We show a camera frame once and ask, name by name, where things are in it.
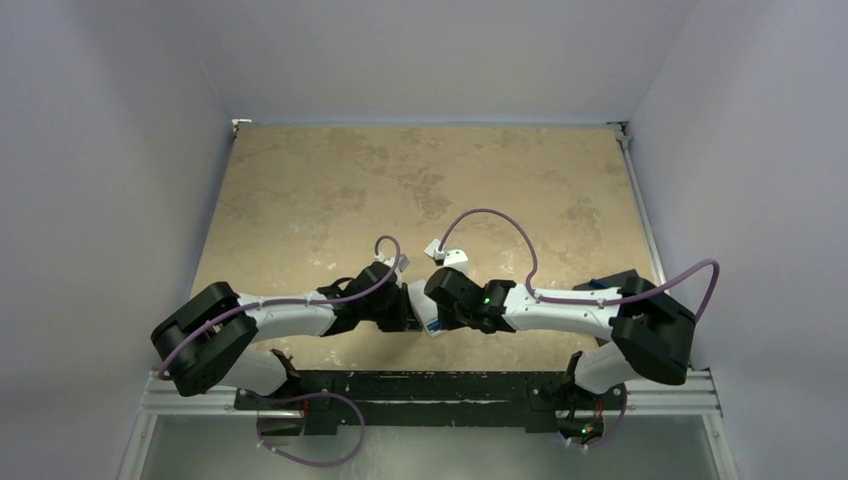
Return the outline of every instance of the wall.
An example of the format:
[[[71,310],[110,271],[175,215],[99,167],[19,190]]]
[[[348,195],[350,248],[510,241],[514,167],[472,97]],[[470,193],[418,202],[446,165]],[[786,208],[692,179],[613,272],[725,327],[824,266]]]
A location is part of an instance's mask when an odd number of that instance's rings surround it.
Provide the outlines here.
[[[702,0],[632,119],[667,272],[722,262],[697,360],[748,479],[848,478],[846,22],[841,0]]]
[[[0,1],[4,478],[111,478],[228,151],[169,2]]]
[[[232,117],[628,118],[694,0],[179,0]]]

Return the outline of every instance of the metal frame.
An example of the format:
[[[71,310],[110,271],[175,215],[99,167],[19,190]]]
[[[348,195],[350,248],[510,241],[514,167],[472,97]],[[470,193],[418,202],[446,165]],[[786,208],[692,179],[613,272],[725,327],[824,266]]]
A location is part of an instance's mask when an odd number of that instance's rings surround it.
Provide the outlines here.
[[[630,159],[629,143],[632,137],[625,134],[623,126],[619,123],[611,123],[607,126],[614,131],[621,148],[622,161],[627,170],[633,198],[639,211],[639,219],[642,223],[645,245],[651,257],[654,276],[658,282],[664,283],[666,278],[659,251]],[[739,473],[724,433],[721,406],[710,372],[690,371],[686,383],[680,386],[661,385],[647,380],[626,382],[625,385],[628,389],[628,416],[701,416],[719,478],[722,480],[739,480]],[[155,373],[151,373],[141,399],[138,417],[118,478],[120,480],[133,480],[141,477],[159,416],[236,415],[258,417],[261,415],[262,417],[300,417],[300,413],[296,411],[235,410],[233,408],[235,394],[236,389],[234,388],[213,387],[206,395],[185,398],[179,396],[173,384],[163,382],[157,378]],[[558,415],[565,415],[565,412],[558,412]]]

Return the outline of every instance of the white wall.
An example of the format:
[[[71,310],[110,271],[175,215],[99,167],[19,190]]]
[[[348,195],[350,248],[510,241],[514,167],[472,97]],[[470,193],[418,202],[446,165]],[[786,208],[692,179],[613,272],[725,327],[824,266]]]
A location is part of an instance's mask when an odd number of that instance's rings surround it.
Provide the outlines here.
[[[722,262],[697,356],[748,479],[848,478],[846,24],[844,0],[701,0],[631,125],[666,270]]]
[[[629,118],[695,0],[179,0],[233,117]]]
[[[111,478],[229,120],[167,1],[0,1],[0,469]]]

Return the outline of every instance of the beige table surface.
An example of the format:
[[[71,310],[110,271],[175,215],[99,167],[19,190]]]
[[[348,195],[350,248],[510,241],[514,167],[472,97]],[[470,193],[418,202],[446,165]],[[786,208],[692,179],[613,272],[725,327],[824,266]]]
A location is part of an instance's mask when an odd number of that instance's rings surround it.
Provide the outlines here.
[[[398,238],[412,264],[404,280],[428,278],[422,250],[460,213],[502,210],[530,235],[540,269],[534,286],[570,288],[651,260],[625,166],[608,129],[242,128],[194,282],[294,295],[355,276],[373,260],[377,236]],[[522,281],[531,261],[502,219],[468,217],[449,247],[471,259],[471,278]],[[391,244],[383,247],[392,254]],[[372,322],[328,338],[260,342],[298,368],[354,370],[564,370],[581,335],[462,329],[381,333]]]

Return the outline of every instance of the tabletop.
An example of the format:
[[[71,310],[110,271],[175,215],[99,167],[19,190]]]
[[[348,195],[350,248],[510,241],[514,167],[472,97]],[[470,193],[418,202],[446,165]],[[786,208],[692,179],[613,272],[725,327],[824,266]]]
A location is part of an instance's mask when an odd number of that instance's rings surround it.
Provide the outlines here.
[[[536,247],[534,286],[570,288],[651,258],[621,151],[605,128],[244,126],[235,140],[193,291],[225,280],[242,293],[295,295],[356,276],[395,236],[411,283],[435,269],[423,249],[462,212],[501,210]],[[523,281],[531,257],[501,218],[477,214],[451,235],[470,277]],[[392,255],[386,243],[383,251]],[[555,331],[382,333],[372,322],[327,337],[287,337],[300,369],[565,370],[593,338]]]

